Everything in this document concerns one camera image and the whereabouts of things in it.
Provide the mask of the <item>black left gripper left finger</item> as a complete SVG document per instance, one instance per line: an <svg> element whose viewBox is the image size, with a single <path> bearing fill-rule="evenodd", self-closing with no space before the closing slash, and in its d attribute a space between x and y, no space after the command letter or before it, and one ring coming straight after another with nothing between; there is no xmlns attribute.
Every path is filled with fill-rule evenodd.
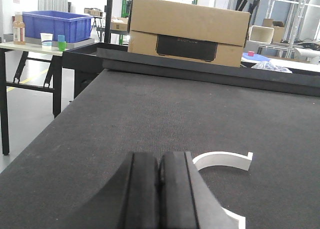
<svg viewBox="0 0 320 229"><path fill-rule="evenodd" d="M129 153L89 201L85 229L155 229L158 226L158 163L150 152Z"/></svg>

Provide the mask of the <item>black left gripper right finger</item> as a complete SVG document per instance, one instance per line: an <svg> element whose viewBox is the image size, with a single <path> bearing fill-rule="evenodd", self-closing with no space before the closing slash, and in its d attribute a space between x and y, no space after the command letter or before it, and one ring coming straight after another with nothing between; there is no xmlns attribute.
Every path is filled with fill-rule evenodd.
<svg viewBox="0 0 320 229"><path fill-rule="evenodd" d="M225 213L189 152L166 152L160 162L160 227L224 229Z"/></svg>

